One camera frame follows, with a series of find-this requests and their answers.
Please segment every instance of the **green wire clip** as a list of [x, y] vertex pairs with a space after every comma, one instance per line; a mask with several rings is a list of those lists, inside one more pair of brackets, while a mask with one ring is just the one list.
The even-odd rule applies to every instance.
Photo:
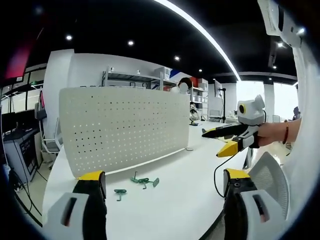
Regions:
[[144, 188], [142, 188], [142, 189], [147, 189], [147, 185], [146, 185], [146, 184], [149, 183], [149, 178], [139, 179], [139, 180], [138, 180], [138, 183], [144, 185]]
[[120, 202], [121, 201], [121, 195], [126, 194], [127, 190], [125, 190], [125, 189], [115, 189], [114, 192], [116, 194], [119, 194], [119, 199], [117, 199], [117, 201]]
[[158, 184], [159, 184], [159, 178], [157, 177], [154, 181], [150, 181], [149, 178], [141, 178], [141, 179], [137, 179], [137, 171], [134, 172], [134, 177], [130, 177], [130, 180], [136, 184], [143, 184], [144, 188], [143, 189], [147, 189], [147, 183], [152, 183], [153, 187], [155, 188]]
[[134, 177], [130, 177], [130, 180], [131, 180], [132, 182], [138, 184], [138, 183], [139, 183], [139, 180], [136, 179], [136, 176], [137, 176], [137, 171], [134, 172]]
[[152, 186], [155, 188], [159, 184], [160, 180], [157, 177], [154, 181], [148, 181], [148, 183], [152, 183]]

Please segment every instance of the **desk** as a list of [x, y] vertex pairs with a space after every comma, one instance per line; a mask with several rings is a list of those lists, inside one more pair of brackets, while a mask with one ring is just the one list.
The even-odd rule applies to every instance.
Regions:
[[[106, 234], [108, 240], [198, 240], [221, 213], [224, 199], [214, 187], [214, 170], [225, 161], [216, 154], [224, 143], [203, 138], [202, 128], [223, 126], [218, 122], [197, 121], [189, 126], [189, 147], [166, 158], [106, 176]], [[247, 150], [238, 153], [216, 173], [217, 187], [223, 189], [223, 169], [242, 169]], [[138, 171], [138, 178], [160, 179], [156, 188], [129, 180]], [[42, 221], [48, 209], [76, 185], [65, 150], [55, 160], [46, 185]], [[126, 189], [122, 201], [114, 189]]]

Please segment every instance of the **led light strip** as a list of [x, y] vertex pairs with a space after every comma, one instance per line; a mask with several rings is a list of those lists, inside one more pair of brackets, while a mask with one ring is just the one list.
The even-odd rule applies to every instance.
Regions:
[[230, 59], [228, 58], [226, 53], [222, 50], [222, 48], [219, 46], [219, 44], [216, 42], [216, 40], [214, 40], [214, 38], [196, 20], [194, 20], [188, 13], [183, 11], [181, 8], [177, 7], [176, 5], [174, 5], [173, 3], [171, 3], [167, 0], [154, 0], [154, 1], [159, 4], [162, 4], [163, 6], [167, 7], [168, 9], [174, 11], [176, 14], [180, 15], [185, 20], [187, 20], [189, 23], [191, 23], [200, 33], [202, 33], [202, 35], [205, 36], [206, 39], [209, 40], [209, 42], [217, 49], [217, 51], [224, 58], [224, 60], [226, 61], [226, 63], [229, 65], [232, 72], [236, 76], [237, 80], [241, 81], [241, 78], [240, 78], [236, 68], [234, 67], [234, 65], [232, 64], [232, 62], [230, 61]]

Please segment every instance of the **person's hand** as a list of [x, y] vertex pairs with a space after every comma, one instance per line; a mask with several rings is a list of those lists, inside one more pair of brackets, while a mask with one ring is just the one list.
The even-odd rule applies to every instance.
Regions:
[[285, 136], [286, 128], [281, 123], [264, 123], [258, 130], [258, 145], [260, 147], [269, 145], [273, 142], [281, 141]]
[[292, 143], [296, 140], [301, 124], [301, 118], [289, 122], [264, 123], [258, 129], [258, 145], [260, 147], [271, 144], [273, 142], [282, 142], [288, 126], [288, 136], [286, 141]]

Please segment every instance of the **hand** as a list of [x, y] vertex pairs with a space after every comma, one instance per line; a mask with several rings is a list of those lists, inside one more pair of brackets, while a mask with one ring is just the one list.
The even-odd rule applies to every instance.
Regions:
[[259, 127], [258, 145], [262, 147], [262, 146], [269, 145], [273, 142], [282, 141], [282, 139], [285, 137], [285, 133], [286, 133], [286, 127], [283, 126], [282, 123], [266, 122]]

